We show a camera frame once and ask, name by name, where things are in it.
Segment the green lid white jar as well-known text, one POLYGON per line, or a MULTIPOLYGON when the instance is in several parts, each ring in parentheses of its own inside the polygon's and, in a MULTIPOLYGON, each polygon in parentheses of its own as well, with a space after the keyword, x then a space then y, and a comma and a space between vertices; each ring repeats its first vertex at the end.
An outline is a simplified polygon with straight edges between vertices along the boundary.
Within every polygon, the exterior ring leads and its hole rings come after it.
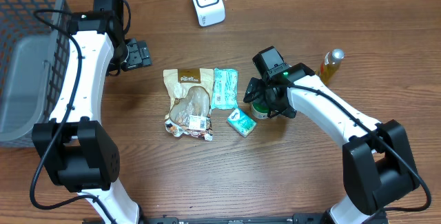
POLYGON ((267 107, 267 105, 265 103, 259 103, 257 101, 253 101, 251 103, 251 111, 252 111, 252 114, 257 119, 267 119, 268 118, 269 108, 267 107))

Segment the teal white tissue packet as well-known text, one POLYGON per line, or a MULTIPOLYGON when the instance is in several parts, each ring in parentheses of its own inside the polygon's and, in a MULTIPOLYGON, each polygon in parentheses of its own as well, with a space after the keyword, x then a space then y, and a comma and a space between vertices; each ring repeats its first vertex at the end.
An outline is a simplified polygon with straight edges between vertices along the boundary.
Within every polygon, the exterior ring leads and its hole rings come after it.
POLYGON ((257 126, 257 122, 236 108, 228 117, 227 122, 243 137, 247 137, 257 126))

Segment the yellow liquid bottle silver cap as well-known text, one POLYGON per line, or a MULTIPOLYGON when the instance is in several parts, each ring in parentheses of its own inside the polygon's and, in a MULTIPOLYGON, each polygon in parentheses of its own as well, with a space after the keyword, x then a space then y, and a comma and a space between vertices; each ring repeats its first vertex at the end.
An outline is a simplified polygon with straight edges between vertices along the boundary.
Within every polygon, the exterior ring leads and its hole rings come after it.
POLYGON ((325 55, 319 68, 316 70, 316 75, 325 85, 331 81, 331 78, 338 71, 344 57, 345 53, 340 48, 333 49, 325 55))

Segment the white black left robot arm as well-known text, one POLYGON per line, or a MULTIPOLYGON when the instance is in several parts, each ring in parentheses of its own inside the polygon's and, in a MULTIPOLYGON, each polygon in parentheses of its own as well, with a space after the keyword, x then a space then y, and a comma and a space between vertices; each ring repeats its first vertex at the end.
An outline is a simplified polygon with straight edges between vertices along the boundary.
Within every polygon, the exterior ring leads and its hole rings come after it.
POLYGON ((94 0, 89 12, 67 12, 66 28, 58 32, 70 42, 67 70, 60 96, 46 123, 36 123, 32 142, 41 158, 30 184, 30 201, 53 210, 85 199, 100 223, 145 223, 141 206, 119 179, 119 149, 101 124, 103 86, 108 76, 152 64, 144 41, 126 38, 130 12, 126 0, 94 0), (76 195, 52 205, 35 196, 41 171, 55 185, 76 195))

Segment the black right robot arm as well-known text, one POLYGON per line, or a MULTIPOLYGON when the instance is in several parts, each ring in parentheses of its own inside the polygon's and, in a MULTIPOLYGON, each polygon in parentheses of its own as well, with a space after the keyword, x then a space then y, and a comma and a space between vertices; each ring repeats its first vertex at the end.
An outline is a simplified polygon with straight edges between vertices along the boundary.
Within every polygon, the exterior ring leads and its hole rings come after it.
POLYGON ((303 63, 288 65, 271 46, 253 59, 260 78, 250 80, 244 101, 269 118, 303 113, 342 150, 346 197, 324 214, 294 214, 295 223, 387 223, 390 203, 420 186, 402 125, 371 118, 334 94, 303 63))

